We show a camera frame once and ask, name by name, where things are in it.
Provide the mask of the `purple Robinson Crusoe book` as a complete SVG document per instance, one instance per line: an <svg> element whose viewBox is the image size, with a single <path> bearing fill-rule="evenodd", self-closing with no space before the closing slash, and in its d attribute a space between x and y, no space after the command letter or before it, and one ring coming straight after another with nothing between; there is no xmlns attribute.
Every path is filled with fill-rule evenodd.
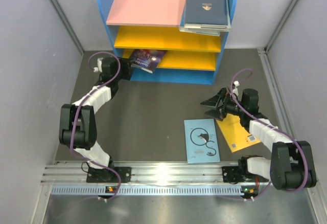
<svg viewBox="0 0 327 224"><path fill-rule="evenodd" d="M166 50L126 49L123 57L132 59L133 67L153 73L166 53Z"/></svg>

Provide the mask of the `light blue book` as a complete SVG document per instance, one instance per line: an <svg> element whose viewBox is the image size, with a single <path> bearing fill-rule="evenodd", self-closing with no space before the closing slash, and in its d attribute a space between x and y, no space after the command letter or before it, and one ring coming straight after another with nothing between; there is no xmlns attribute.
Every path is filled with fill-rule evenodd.
<svg viewBox="0 0 327 224"><path fill-rule="evenodd" d="M214 119L184 120L184 131L188 164L221 161Z"/></svg>

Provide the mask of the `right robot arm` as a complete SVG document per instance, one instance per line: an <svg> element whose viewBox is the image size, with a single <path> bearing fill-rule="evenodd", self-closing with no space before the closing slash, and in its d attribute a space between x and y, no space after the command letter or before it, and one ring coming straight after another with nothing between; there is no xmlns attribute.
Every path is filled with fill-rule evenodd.
<svg viewBox="0 0 327 224"><path fill-rule="evenodd" d="M317 176L311 145L298 141L281 131L259 111L259 93L246 88L239 99L237 88L224 87L213 97L201 102L208 107L206 115L226 120L228 115L239 117L240 125L262 142L271 152L268 160L262 156L244 156L239 160L239 177L251 181L256 175L269 180L275 189L297 191L312 188L317 184Z"/></svg>

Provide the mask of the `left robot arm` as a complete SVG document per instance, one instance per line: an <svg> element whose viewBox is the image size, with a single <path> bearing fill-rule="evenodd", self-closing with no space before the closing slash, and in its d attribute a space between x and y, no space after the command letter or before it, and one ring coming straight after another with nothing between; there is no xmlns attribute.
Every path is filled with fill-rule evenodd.
<svg viewBox="0 0 327 224"><path fill-rule="evenodd" d="M98 58L94 72L99 79L80 100L61 107L59 142L73 155L80 155L98 169L98 176L105 182L115 177L112 159L97 142L95 114L109 102L119 89L120 80L130 80L134 60L123 57Z"/></svg>

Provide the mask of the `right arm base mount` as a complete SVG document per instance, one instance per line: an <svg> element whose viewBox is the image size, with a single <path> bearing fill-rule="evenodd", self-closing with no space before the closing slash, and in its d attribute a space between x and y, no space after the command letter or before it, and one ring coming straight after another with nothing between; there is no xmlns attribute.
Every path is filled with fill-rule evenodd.
<svg viewBox="0 0 327 224"><path fill-rule="evenodd" d="M223 166L221 169L224 183L232 185L238 183L255 183L255 177L244 175L238 166Z"/></svg>

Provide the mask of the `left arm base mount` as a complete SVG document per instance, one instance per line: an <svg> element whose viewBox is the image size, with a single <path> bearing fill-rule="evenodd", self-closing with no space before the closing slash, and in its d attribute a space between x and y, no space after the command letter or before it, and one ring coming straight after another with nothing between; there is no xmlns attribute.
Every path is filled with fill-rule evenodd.
<svg viewBox="0 0 327 224"><path fill-rule="evenodd" d="M131 181L131 167L115 167L114 170L121 178L121 183ZM119 179L115 173L107 169L89 168L87 172L87 183L118 183Z"/></svg>

